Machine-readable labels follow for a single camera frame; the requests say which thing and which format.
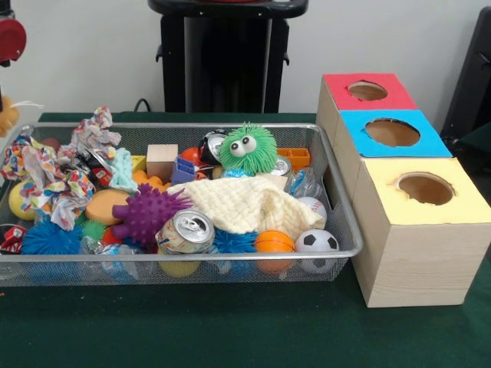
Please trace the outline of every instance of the round hole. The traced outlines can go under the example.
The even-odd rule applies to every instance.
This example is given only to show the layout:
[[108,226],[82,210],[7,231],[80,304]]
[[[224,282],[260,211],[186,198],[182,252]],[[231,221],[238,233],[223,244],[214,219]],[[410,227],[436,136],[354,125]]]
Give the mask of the round hole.
[[385,146],[412,146],[420,141],[420,133],[397,119],[375,119],[365,126],[368,135]]
[[381,85],[365,80],[353,83],[348,90],[353,96],[363,101],[383,100],[389,94]]
[[448,182],[425,172],[405,175],[399,181],[399,188],[404,190],[409,198],[421,203],[444,205],[453,197],[453,190]]

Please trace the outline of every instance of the stacked boxes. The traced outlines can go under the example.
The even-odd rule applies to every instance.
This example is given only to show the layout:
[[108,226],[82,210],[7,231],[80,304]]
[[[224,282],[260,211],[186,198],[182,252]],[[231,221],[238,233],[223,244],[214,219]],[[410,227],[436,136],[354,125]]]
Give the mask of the stacked boxes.
[[368,307],[462,304],[491,208],[393,74],[325,75],[323,127],[364,234]]

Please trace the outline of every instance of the orange ball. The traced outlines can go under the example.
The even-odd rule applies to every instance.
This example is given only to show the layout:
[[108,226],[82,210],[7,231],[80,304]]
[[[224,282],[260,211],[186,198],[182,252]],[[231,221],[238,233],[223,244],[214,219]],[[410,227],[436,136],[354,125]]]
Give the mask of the orange ball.
[[[271,230],[259,234],[255,248],[260,253],[289,253],[295,251],[295,243],[288,235]],[[257,261],[258,268],[265,274],[281,274],[292,264],[291,259]]]
[[191,147],[186,149],[183,153],[179,155],[179,157],[191,161],[195,166],[204,165],[204,163],[201,162],[201,151],[198,147]]

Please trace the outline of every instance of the metal basket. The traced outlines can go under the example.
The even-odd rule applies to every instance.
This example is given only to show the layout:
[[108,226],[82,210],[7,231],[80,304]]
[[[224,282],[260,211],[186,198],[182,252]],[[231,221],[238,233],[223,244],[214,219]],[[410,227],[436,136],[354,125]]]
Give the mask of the metal basket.
[[[312,124],[262,125],[275,136],[278,147],[309,149],[316,181],[325,189],[320,200],[328,211],[326,229],[336,237],[341,251],[230,255],[3,255],[0,256],[0,287],[333,281],[348,258],[361,250],[363,241],[328,138],[322,128]],[[76,126],[76,123],[36,123],[19,127],[12,136],[16,137],[21,129],[29,129],[37,140],[55,137],[61,142],[69,142]],[[210,130],[223,128],[229,131],[236,127],[240,124],[115,123],[111,130],[121,133],[120,146],[134,155],[145,155],[148,144],[178,143],[182,152],[196,146]],[[12,186],[12,182],[6,182],[0,191],[0,224],[31,227],[32,222],[19,220],[8,207]],[[259,261],[281,259],[292,261],[292,267],[281,277],[265,274],[257,267]],[[301,263],[307,261],[325,263],[328,271],[308,273],[301,267]],[[217,265],[222,266],[222,273]],[[173,269],[170,272],[173,276],[163,271],[169,271],[169,267]]]

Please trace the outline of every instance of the orange sponge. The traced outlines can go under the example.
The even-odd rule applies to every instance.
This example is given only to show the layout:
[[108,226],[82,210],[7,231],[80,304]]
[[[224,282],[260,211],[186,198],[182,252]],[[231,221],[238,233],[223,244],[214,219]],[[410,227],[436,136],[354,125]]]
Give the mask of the orange sponge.
[[105,225],[115,225],[121,222],[113,217],[113,205],[127,205],[128,193],[117,189],[104,189],[96,192],[85,208],[88,219]]

